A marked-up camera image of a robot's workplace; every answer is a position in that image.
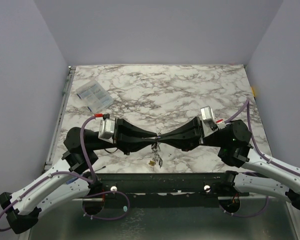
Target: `white wall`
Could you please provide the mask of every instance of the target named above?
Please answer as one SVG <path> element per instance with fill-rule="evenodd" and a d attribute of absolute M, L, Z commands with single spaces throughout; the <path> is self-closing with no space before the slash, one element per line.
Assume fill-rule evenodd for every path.
<path fill-rule="evenodd" d="M 0 194 L 41 174 L 67 74 L 35 3 L 0 0 Z M 0 225 L 7 227 L 5 217 Z M 17 235 L 0 233 L 0 239 Z"/>
<path fill-rule="evenodd" d="M 300 0 L 284 0 L 246 68 L 275 157 L 300 167 Z"/>
<path fill-rule="evenodd" d="M 282 0 L 34 0 L 70 65 L 247 64 Z"/>

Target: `metal frame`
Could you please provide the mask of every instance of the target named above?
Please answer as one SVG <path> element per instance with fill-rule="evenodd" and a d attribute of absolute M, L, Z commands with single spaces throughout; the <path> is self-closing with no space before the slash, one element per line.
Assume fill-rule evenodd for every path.
<path fill-rule="evenodd" d="M 59 134 L 60 134 L 60 131 L 61 131 L 62 122 L 64 120 L 65 111 L 66 111 L 68 99 L 69 99 L 69 96 L 70 96 L 70 90 L 71 90 L 71 86 L 72 86 L 72 83 L 73 83 L 73 80 L 74 80 L 75 72 L 76 72 L 76 67 L 75 66 L 69 66 L 69 74 L 68 74 L 68 76 L 66 77 L 66 80 L 65 80 L 65 85 L 64 85 L 63 92 L 62 92 L 63 98 L 62 98 L 62 102 L 61 102 L 57 122 L 56 122 L 56 125 L 55 125 L 55 128 L 54 128 L 51 145 L 50 145 L 50 148 L 49 148 L 49 151 L 48 151 L 47 158 L 45 160 L 43 172 L 49 170 L 51 168 L 52 164 L 53 164 L 53 158 L 55 156 L 55 152 L 56 152 L 56 149 L 57 149 L 58 137 L 59 137 Z"/>

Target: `bolt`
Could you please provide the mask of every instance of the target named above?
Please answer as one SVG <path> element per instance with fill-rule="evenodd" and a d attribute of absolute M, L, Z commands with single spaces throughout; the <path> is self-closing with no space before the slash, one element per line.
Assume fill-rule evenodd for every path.
<path fill-rule="evenodd" d="M 117 189 L 117 187 L 116 187 L 116 186 L 112 186 L 112 187 L 110 188 L 110 191 L 112 191 L 112 192 L 116 192 L 116 191 L 118 191 L 118 189 Z"/>
<path fill-rule="evenodd" d="M 209 185 L 205 185 L 203 187 L 203 190 L 206 192 L 206 193 L 209 193 L 211 191 L 211 187 Z"/>

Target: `marble surface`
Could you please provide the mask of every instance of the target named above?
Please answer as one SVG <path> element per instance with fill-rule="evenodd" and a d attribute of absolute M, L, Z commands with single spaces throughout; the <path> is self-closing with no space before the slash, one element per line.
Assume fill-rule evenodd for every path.
<path fill-rule="evenodd" d="M 250 98 L 253 133 L 260 150 L 271 154 L 242 65 L 92 65 L 76 68 L 53 162 L 66 151 L 63 141 L 67 131 L 81 127 L 92 115 L 75 92 L 91 80 L 98 81 L 114 99 L 113 105 L 103 113 L 162 134 L 200 116 L 200 108 L 204 106 L 211 106 L 217 119 L 228 119 Z M 246 112 L 237 118 L 247 123 Z M 98 131 L 99 125 L 100 120 L 94 120 L 86 128 Z M 93 167 L 106 166 L 100 171 L 103 173 L 244 172 L 242 168 L 225 165 L 218 158 L 218 151 L 215 147 L 199 146 L 183 152 L 161 144 L 159 155 L 163 166 L 160 168 L 158 164 L 149 164 L 154 156 L 150 146 L 129 156 L 119 150 L 113 154 L 98 150 L 95 152 L 99 160 Z"/>

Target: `black cable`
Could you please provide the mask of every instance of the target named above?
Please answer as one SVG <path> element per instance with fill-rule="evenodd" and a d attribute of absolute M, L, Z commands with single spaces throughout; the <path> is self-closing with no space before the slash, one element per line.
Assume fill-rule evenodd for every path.
<path fill-rule="evenodd" d="M 111 151 L 108 151 L 108 150 L 106 150 L 106 149 L 103 149 L 103 150 L 105 150 L 108 154 L 114 154 L 116 151 L 118 151 L 118 149 L 119 148 L 117 148 L 116 150 L 114 150 L 113 152 L 111 152 Z"/>
<path fill-rule="evenodd" d="M 106 168 L 106 166 L 100 167 L 99 169 L 95 170 L 94 172 L 96 173 L 96 172 L 98 172 L 99 170 L 105 169 L 105 168 Z"/>

